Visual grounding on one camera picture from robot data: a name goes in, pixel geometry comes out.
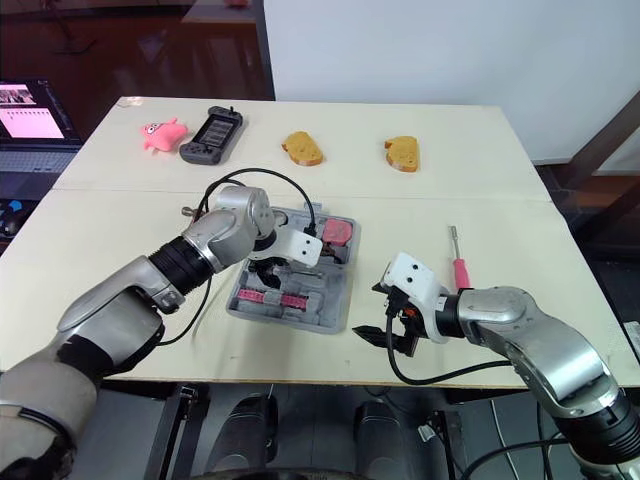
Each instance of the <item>plastic case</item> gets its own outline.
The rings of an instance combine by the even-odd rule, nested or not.
[[[288,217],[288,225],[296,230],[302,231],[309,224],[310,215],[306,211],[278,207],[273,207],[273,210],[284,212]],[[265,286],[256,273],[249,271],[247,260],[227,301],[227,312],[247,320],[280,323],[316,333],[334,334],[344,330],[360,231],[355,220],[316,213],[317,237],[320,239],[329,218],[351,225],[351,238],[344,246],[330,244],[336,256],[343,261],[342,264],[334,263],[331,256],[321,256],[313,268],[298,262],[289,262],[286,267],[276,266],[273,273],[278,275],[281,285],[279,289],[273,289]],[[238,298],[241,290],[244,297],[260,298],[263,303]],[[246,290],[264,295],[249,294]],[[289,296],[306,297],[306,309],[287,306],[300,303],[299,298]]]

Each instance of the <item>pink pig toy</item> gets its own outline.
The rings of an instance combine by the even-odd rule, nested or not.
[[[180,141],[187,135],[187,127],[176,123],[178,119],[172,118],[167,123],[149,123],[140,129],[145,137],[144,149],[157,148],[163,152],[174,150]]]

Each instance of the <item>white wall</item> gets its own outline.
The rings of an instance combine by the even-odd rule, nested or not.
[[[500,105],[568,159],[640,89],[638,0],[265,0],[278,100]]]

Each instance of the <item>bread slice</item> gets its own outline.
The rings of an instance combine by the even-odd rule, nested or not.
[[[291,160],[304,167],[318,165],[324,159],[322,151],[307,132],[292,133],[284,141],[282,148]]]
[[[415,137],[394,137],[384,142],[387,162],[401,172],[415,172],[420,164],[418,140]]]

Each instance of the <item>monitor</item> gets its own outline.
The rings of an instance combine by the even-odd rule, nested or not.
[[[0,80],[0,146],[77,149],[82,144],[47,80]]]

